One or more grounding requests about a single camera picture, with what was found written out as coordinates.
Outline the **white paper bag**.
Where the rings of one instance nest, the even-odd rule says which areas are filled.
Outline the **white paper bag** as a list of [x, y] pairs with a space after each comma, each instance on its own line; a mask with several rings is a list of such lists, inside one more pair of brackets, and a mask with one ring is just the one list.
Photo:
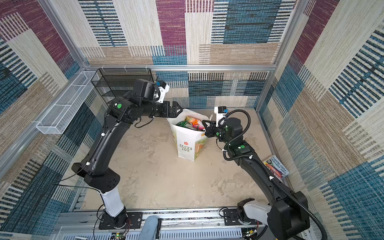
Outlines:
[[177, 123], [185, 121], [187, 116], [201, 121], [209, 120], [209, 118], [192, 110], [183, 109], [183, 112], [177, 118], [167, 119], [177, 145], [178, 157], [195, 161], [208, 138], [205, 136], [205, 129], [190, 130], [177, 126]]

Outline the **orange snack bag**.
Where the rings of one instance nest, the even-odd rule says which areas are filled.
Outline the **orange snack bag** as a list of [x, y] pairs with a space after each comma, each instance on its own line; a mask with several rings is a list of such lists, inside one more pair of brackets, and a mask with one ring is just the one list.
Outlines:
[[203, 130], [204, 129], [204, 125], [203, 125], [202, 121], [199, 120], [199, 119], [187, 116], [185, 118], [185, 121], [188, 124], [192, 125], [192, 127], [195, 128], [195, 129], [199, 129], [199, 130]]

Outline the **green snack bag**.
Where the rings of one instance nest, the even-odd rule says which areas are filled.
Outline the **green snack bag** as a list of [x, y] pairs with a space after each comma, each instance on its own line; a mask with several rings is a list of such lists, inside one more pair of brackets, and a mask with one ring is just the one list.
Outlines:
[[191, 124], [191, 123], [188, 122], [188, 121], [181, 121], [181, 122], [177, 123], [177, 126], [178, 126], [178, 127], [181, 127], [181, 128], [190, 129], [190, 130], [195, 130], [195, 129], [196, 129], [196, 128], [194, 127], [194, 125]]

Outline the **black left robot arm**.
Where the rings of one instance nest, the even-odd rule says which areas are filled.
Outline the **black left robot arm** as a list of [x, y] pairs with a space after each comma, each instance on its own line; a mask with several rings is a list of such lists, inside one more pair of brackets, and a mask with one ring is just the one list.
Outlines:
[[183, 111], [177, 102], [164, 100], [169, 89], [170, 86], [164, 81], [135, 80], [131, 91], [110, 101], [101, 135], [86, 157], [72, 165], [73, 172], [102, 197], [105, 206], [100, 224], [102, 230], [121, 229], [128, 225], [129, 220], [118, 190], [121, 178], [109, 167], [110, 160], [135, 121], [143, 116], [151, 119], [176, 118]]

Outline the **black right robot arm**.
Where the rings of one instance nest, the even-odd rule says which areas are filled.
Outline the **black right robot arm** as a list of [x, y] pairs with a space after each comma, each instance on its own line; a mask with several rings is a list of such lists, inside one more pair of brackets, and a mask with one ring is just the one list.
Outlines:
[[266, 225], [278, 240], [300, 239], [299, 234], [310, 228], [314, 215], [308, 208], [307, 197], [294, 192], [277, 179], [261, 161], [256, 151], [244, 140], [251, 125], [247, 117], [246, 126], [241, 120], [224, 116], [218, 121], [203, 120], [205, 135], [224, 143], [223, 157], [234, 161], [248, 173], [265, 194], [268, 203], [258, 203], [253, 198], [238, 203], [237, 219], [242, 225], [258, 222]]

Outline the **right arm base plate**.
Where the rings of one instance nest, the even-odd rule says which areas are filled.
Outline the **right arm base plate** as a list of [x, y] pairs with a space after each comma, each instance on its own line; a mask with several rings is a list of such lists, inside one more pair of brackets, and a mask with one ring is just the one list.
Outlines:
[[220, 215], [224, 218], [226, 226], [249, 226], [262, 224], [257, 220], [249, 219], [245, 213], [239, 211], [238, 209], [223, 208], [220, 210]]

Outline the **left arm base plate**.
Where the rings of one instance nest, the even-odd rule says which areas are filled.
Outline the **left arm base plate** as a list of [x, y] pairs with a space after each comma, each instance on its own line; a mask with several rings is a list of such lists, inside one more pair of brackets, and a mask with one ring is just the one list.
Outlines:
[[142, 212], [122, 212], [116, 217], [103, 213], [99, 230], [139, 229], [142, 224]]

